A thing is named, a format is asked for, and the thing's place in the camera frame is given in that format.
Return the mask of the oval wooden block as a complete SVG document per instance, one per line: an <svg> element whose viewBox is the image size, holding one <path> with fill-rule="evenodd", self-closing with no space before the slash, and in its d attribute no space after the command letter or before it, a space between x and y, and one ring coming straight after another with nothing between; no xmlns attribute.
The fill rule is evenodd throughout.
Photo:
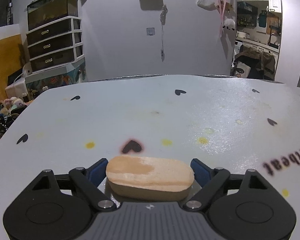
<svg viewBox="0 0 300 240"><path fill-rule="evenodd" d="M183 161L121 155L111 159L106 176L121 197L175 202L189 195L194 172Z"/></svg>

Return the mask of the black drawer cabinet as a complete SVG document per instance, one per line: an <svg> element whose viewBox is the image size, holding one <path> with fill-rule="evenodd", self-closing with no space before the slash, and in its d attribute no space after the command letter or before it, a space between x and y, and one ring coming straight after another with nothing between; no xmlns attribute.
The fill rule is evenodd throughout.
<svg viewBox="0 0 300 240"><path fill-rule="evenodd" d="M81 19L66 16L26 33L33 72L76 62L84 57Z"/></svg>

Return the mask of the glass fish tank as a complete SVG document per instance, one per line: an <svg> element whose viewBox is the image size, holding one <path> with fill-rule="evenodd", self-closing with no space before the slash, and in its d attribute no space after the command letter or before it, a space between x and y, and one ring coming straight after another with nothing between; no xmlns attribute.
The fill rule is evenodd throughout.
<svg viewBox="0 0 300 240"><path fill-rule="evenodd" d="M78 0L37 0L27 6L28 30L31 31L66 16L78 16Z"/></svg>

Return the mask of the white plush on wall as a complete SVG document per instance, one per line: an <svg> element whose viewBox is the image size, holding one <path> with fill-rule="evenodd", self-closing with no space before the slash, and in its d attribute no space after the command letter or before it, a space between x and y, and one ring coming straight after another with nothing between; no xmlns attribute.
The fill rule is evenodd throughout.
<svg viewBox="0 0 300 240"><path fill-rule="evenodd" d="M224 20L223 29L228 29L228 30L235 30L236 27L236 22L232 18L226 18Z"/></svg>

